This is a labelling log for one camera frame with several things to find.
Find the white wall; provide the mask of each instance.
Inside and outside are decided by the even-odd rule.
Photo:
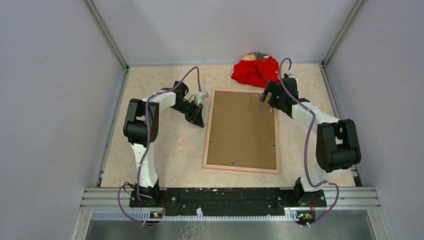
[[[0,235],[71,237],[123,70],[82,0],[0,3]]]
[[[130,65],[322,61],[355,0],[94,0]]]
[[[396,239],[423,239],[424,1],[368,1],[330,77]]]

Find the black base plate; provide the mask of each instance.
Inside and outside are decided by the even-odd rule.
[[[162,188],[157,202],[137,200],[132,191],[131,208],[157,207],[165,205],[167,216],[195,216],[201,208],[204,216],[281,216],[284,207],[305,207],[296,199],[293,189],[279,187],[237,187],[237,188]],[[310,197],[315,207],[326,207],[321,200],[324,192],[318,191]]]

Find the cable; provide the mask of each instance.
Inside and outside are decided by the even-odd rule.
[[[191,95],[191,96],[187,99],[187,102],[190,102],[190,99],[192,99],[192,97],[194,97],[194,101],[196,101],[196,96],[195,96],[195,95]]]
[[[281,83],[282,88],[284,89],[285,93],[287,93],[288,96],[290,96],[291,99],[293,99],[293,101],[295,101],[297,104],[299,104],[302,108],[304,108],[306,111],[310,112],[310,114],[312,115],[312,121],[310,122],[310,125],[307,129],[307,133],[306,133],[306,139],[305,139],[305,144],[304,144],[304,152],[303,152],[303,163],[304,163],[304,169],[305,169],[305,175],[306,175],[306,179],[307,182],[309,183],[309,185],[311,185],[313,188],[318,188],[319,186],[328,183],[329,185],[333,185],[335,186],[336,189],[336,195],[335,195],[335,200],[334,203],[330,206],[330,208],[324,212],[324,214],[322,214],[321,216],[319,216],[313,223],[310,224],[313,225],[315,223],[317,223],[319,220],[321,220],[325,215],[327,215],[336,205],[337,200],[339,199],[339,186],[337,186],[337,184],[332,183],[332,182],[328,182],[328,181],[320,181],[317,184],[313,184],[311,181],[311,177],[309,176],[309,169],[308,169],[308,143],[309,143],[309,138],[311,137],[311,132],[312,132],[312,128],[314,126],[315,120],[317,119],[317,116],[315,115],[315,112],[310,110],[309,107],[305,106],[302,102],[300,102],[299,100],[297,100],[287,89],[287,87],[284,85],[283,83],[283,79],[281,78],[281,68],[283,66],[283,63],[288,60],[289,65],[288,65],[288,70],[287,72],[290,73],[290,70],[292,69],[292,60],[289,57],[284,58],[279,65],[279,69],[278,69],[278,79]]]
[[[196,68],[197,69],[197,85],[198,85],[198,87],[199,87],[199,92],[201,92],[202,91],[202,87],[200,86],[200,73],[199,73],[199,68],[197,67],[197,66],[195,66],[195,67],[193,67],[193,68]]]
[[[131,193],[129,193],[129,192],[127,192],[127,190],[125,189],[125,184],[127,184],[127,185],[129,185],[131,188],[132,188],[132,190],[136,190],[135,188],[133,188],[133,186],[129,183],[129,182],[124,182],[123,183],[123,190],[127,193],[127,194],[129,194],[130,196],[131,196]]]
[[[136,223],[142,224],[143,226],[144,225],[146,225],[146,226],[154,226],[154,225],[156,225],[157,223],[148,223],[146,221],[137,220],[137,219],[133,218],[132,216],[130,216],[128,213],[125,212],[125,210],[124,210],[124,208],[122,207],[122,204],[121,204],[121,190],[123,188],[125,188],[126,185],[127,185],[127,182],[125,182],[122,186],[120,186],[120,188],[118,190],[118,206],[119,206],[119,209],[121,210],[121,212],[125,215],[125,217],[129,218],[130,220],[132,220],[132,221],[134,221]]]
[[[186,77],[194,70],[194,69],[197,69],[197,83],[198,83],[198,87],[199,87],[199,91],[201,91],[201,86],[200,86],[200,74],[199,74],[199,68],[197,67],[197,66],[194,66],[194,67],[192,67],[182,78],[181,78],[181,80],[179,81],[179,83],[177,83],[174,87],[172,87],[172,88],[170,88],[170,89],[167,89],[167,90],[162,90],[162,91],[159,91],[159,92],[157,92],[157,93],[154,93],[153,95],[151,95],[151,96],[149,96],[148,98],[147,98],[147,100],[146,100],[146,104],[145,104],[145,123],[146,123],[146,125],[147,125],[147,141],[146,141],[146,150],[145,150],[145,152],[144,152],[144,154],[143,154],[143,156],[141,157],[141,160],[140,160],[140,163],[139,163],[139,166],[138,166],[138,169],[137,169],[137,185],[135,186],[137,189],[137,199],[139,200],[139,201],[141,201],[142,199],[141,199],[141,197],[140,197],[140,172],[141,172],[141,169],[142,169],[142,163],[143,163],[143,161],[144,161],[144,159],[146,158],[146,155],[147,155],[147,153],[148,153],[148,151],[149,151],[149,146],[150,146],[150,132],[151,132],[151,126],[150,126],[150,111],[149,111],[149,103],[150,103],[150,101],[152,100],[152,98],[154,98],[154,97],[156,97],[156,96],[158,96],[158,95],[161,95],[161,94],[164,94],[164,93],[169,93],[169,92],[172,92],[173,90],[175,90],[176,88],[178,88],[178,86],[180,86],[180,84],[186,79]],[[135,218],[133,218],[133,217],[131,217],[130,215],[128,215],[128,213],[126,213],[125,212],[125,210],[124,210],[124,208],[122,207],[122,205],[121,205],[121,198],[120,198],[120,195],[121,195],[121,190],[122,189],[125,189],[125,186],[126,185],[128,185],[128,186],[130,186],[131,187],[131,184],[129,184],[128,182],[125,182],[120,188],[119,188],[119,190],[118,190],[118,205],[119,205],[119,209],[122,211],[122,213],[127,217],[127,218],[129,218],[130,220],[132,220],[132,221],[134,221],[134,222],[137,222],[137,223],[140,223],[140,224],[143,224],[143,225],[147,225],[147,226],[154,226],[154,225],[156,225],[156,223],[154,223],[154,224],[151,224],[151,223],[146,223],[146,221],[140,221],[140,220],[137,220],[137,219],[135,219]]]
[[[199,85],[199,88],[200,88],[200,75],[199,75],[199,68],[197,67],[197,66],[194,66],[194,67],[192,67],[182,78],[181,78],[181,80],[174,86],[174,87],[172,87],[172,88],[170,88],[170,89],[167,89],[167,90],[162,90],[162,91],[160,91],[160,92],[157,92],[157,93],[155,93],[155,94],[153,94],[153,95],[151,95],[151,96],[149,96],[148,98],[147,98],[147,100],[146,100],[146,104],[145,104],[145,114],[146,114],[146,116],[145,116],[145,123],[146,123],[146,125],[147,125],[147,141],[146,141],[146,150],[145,150],[145,152],[144,152],[144,154],[143,154],[143,156],[141,157],[141,160],[140,160],[140,163],[139,163],[139,166],[138,166],[138,170],[137,170],[137,199],[139,200],[139,201],[141,201],[142,199],[140,198],[140,183],[139,183],[139,181],[140,181],[140,171],[141,171],[141,168],[142,168],[142,163],[143,163],[143,161],[144,161],[144,159],[146,158],[146,155],[147,155],[147,153],[148,153],[148,151],[149,151],[149,147],[150,147],[150,114],[149,114],[149,103],[150,103],[150,101],[152,100],[152,98],[154,98],[154,97],[156,97],[156,96],[158,96],[158,95],[161,95],[161,94],[165,94],[165,93],[169,93],[169,92],[172,92],[173,90],[175,90],[176,88],[178,88],[178,86],[180,86],[180,84],[186,79],[186,77],[194,70],[194,69],[197,69],[197,80],[198,80],[198,85]]]

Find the red fabric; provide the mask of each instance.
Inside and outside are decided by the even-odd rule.
[[[260,57],[258,60],[241,60],[234,65],[231,78],[241,84],[265,88],[269,80],[278,83],[279,63],[272,57]]]

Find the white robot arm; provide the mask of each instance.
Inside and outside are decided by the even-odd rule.
[[[315,152],[317,163],[310,169],[305,169],[310,182],[308,177],[304,175],[296,181],[296,184],[301,185],[303,192],[316,192],[323,188],[323,184],[320,183],[328,182],[342,170],[348,169],[361,161],[361,150],[355,123],[350,119],[340,120],[330,116],[311,104],[309,100],[299,99],[297,78],[294,75],[285,74],[281,81],[286,90],[281,83],[270,81],[259,100],[264,102],[267,94],[271,93],[268,101],[271,107],[283,111],[289,117],[298,120],[307,127],[313,120],[311,112],[315,114],[312,132],[317,136]],[[292,97],[304,106],[296,103]]]
[[[178,83],[179,82],[176,81],[174,83],[174,87],[176,87]],[[141,100],[133,98],[129,102],[123,127],[123,134],[128,138],[132,150],[134,151],[135,163],[137,169],[140,169],[138,174],[138,184],[141,188],[147,190],[145,191],[145,194],[143,194],[144,196],[148,197],[149,189],[152,189],[158,184],[158,175],[155,170],[154,148],[155,140],[159,131],[159,113],[167,108],[172,108],[183,113],[185,115],[185,119],[191,124],[202,128],[205,126],[202,119],[203,105],[200,101],[208,98],[209,95],[204,91],[196,92],[194,94],[194,100],[189,102],[184,99],[188,92],[189,88],[181,82],[173,91],[164,91],[163,93],[154,96],[148,103],[149,114],[146,114],[146,102],[148,101],[148,98]],[[147,146],[147,121],[145,121],[145,119],[137,119],[143,117],[146,118],[147,116],[149,116],[148,122],[150,125],[149,146]]]

